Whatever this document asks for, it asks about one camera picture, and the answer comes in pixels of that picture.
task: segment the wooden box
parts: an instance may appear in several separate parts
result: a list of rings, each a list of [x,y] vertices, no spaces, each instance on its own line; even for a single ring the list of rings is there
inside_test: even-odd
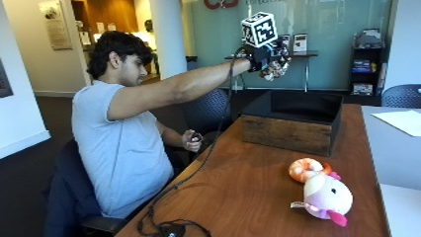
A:
[[[269,91],[242,110],[242,140],[330,156],[341,122],[342,96]]]

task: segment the stuffed toy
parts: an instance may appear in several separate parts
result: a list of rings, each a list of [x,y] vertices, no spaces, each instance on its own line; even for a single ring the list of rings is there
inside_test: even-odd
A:
[[[311,174],[305,180],[303,202],[295,201],[290,207],[303,207],[317,218],[330,219],[339,226],[346,226],[345,214],[353,205],[351,192],[334,172]]]

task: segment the pink ear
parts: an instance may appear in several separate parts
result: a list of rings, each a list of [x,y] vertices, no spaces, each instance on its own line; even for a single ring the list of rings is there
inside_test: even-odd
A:
[[[341,176],[335,172],[330,172],[329,176],[337,180],[341,180]]]
[[[334,223],[337,223],[342,227],[346,226],[347,219],[346,219],[345,215],[339,214],[338,212],[335,212],[333,210],[327,210],[327,214],[329,214],[330,219]]]

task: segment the chair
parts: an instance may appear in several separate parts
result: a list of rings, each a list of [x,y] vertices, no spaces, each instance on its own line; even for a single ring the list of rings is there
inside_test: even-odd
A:
[[[49,189],[45,237],[114,236],[128,220],[101,216],[93,187],[84,170],[77,143],[61,148]]]
[[[383,107],[421,109],[421,84],[390,87],[381,96]]]
[[[214,140],[213,132],[218,130],[221,119],[221,131],[233,123],[229,97],[222,89],[217,88],[194,101],[182,103],[181,110],[187,128],[197,131],[205,137],[203,141],[210,141],[207,143]]]

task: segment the dark hair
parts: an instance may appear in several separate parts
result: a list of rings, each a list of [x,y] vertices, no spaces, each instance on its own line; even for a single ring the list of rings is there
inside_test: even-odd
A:
[[[136,55],[144,65],[149,64],[153,60],[152,49],[140,38],[122,32],[105,32],[97,40],[88,63],[86,72],[92,75],[93,79],[104,75],[112,51],[118,54],[122,61],[125,61],[128,55]]]

